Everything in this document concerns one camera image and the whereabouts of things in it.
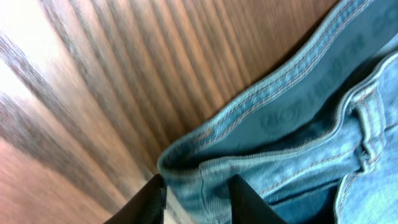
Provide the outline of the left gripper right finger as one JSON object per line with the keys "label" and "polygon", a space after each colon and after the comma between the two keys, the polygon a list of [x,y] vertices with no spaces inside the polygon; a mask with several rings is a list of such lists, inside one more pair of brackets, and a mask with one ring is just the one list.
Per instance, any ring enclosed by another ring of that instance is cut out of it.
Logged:
{"label": "left gripper right finger", "polygon": [[287,224],[238,174],[228,181],[232,224]]}

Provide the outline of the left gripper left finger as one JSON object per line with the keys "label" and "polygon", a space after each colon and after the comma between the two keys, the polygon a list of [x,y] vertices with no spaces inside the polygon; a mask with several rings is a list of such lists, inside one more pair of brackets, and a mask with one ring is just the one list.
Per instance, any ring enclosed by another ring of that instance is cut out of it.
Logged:
{"label": "left gripper left finger", "polygon": [[156,174],[104,224],[163,224],[166,203],[167,185]]}

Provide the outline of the light blue denim jeans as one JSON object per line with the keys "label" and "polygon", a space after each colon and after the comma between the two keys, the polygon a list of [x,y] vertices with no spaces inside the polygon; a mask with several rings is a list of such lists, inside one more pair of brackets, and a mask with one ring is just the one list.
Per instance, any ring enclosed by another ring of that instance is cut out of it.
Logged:
{"label": "light blue denim jeans", "polygon": [[339,2],[157,167],[197,223],[231,223],[234,175],[288,223],[396,223],[397,1]]}

